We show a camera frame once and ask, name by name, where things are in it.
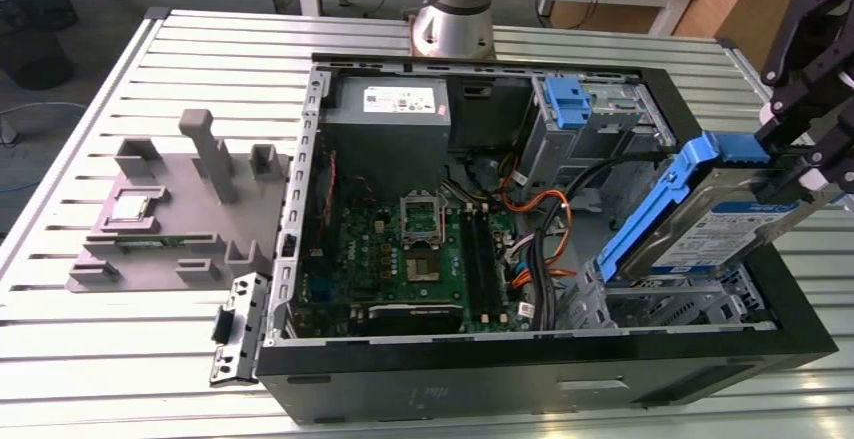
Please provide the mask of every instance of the aluminum table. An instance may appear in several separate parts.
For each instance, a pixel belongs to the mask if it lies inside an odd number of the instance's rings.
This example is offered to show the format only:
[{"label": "aluminum table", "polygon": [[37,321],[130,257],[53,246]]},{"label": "aluminum table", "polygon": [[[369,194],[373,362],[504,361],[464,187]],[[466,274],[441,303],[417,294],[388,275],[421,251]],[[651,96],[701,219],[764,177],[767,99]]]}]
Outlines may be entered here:
[{"label": "aluminum table", "polygon": [[[184,108],[218,119],[232,152],[293,150],[313,51],[406,54],[389,21],[172,11],[146,19],[0,246],[0,436],[849,437],[854,216],[819,211],[776,241],[840,351],[683,407],[300,428],[260,386],[208,388],[225,291],[70,294],[67,269],[118,169],[123,137],[190,152]],[[498,59],[669,71],[715,131],[756,128],[761,95],[736,51],[711,41],[496,27]]]}]

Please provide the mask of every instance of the floor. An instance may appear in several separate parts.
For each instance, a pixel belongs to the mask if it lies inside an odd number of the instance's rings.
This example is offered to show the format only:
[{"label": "floor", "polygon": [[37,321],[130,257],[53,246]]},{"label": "floor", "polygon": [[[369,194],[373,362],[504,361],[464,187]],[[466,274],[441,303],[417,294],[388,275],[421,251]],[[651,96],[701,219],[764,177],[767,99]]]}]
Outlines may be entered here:
[{"label": "floor", "polygon": [[[298,14],[298,0],[276,0],[288,14]],[[397,20],[417,0],[324,0],[325,14],[338,17],[370,17]],[[78,23],[57,33],[62,48],[74,64],[74,78],[62,86],[42,92],[29,92],[14,86],[0,72],[0,111],[21,104],[61,101],[87,104],[101,81],[118,58],[151,6],[229,12],[273,13],[272,0],[71,0]],[[496,0],[496,24],[540,27],[533,0]],[[0,240],[14,223],[33,188],[18,186],[38,181],[73,130],[81,109],[71,106],[33,107],[3,116],[3,124],[21,134],[15,147],[0,147]]]}]

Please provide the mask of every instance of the white sticker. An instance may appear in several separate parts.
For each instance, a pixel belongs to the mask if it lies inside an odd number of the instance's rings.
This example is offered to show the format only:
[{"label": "white sticker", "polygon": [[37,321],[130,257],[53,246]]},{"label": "white sticker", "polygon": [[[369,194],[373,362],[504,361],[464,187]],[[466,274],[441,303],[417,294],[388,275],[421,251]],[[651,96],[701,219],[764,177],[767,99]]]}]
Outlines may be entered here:
[{"label": "white sticker", "polygon": [[364,112],[434,114],[436,102],[429,87],[368,87]]},{"label": "white sticker", "polygon": [[756,229],[779,221],[796,207],[755,202],[717,204],[655,261],[652,272],[675,274],[713,269],[749,244]]},{"label": "white sticker", "polygon": [[518,315],[521,317],[526,317],[528,319],[533,319],[533,304],[530,304],[529,302],[520,302]]},{"label": "white sticker", "polygon": [[518,171],[512,171],[509,173],[509,177],[512,178],[513,181],[516,181],[516,183],[520,186],[524,186],[524,184],[528,182],[528,178],[525,177],[524,174],[521,174]]}]

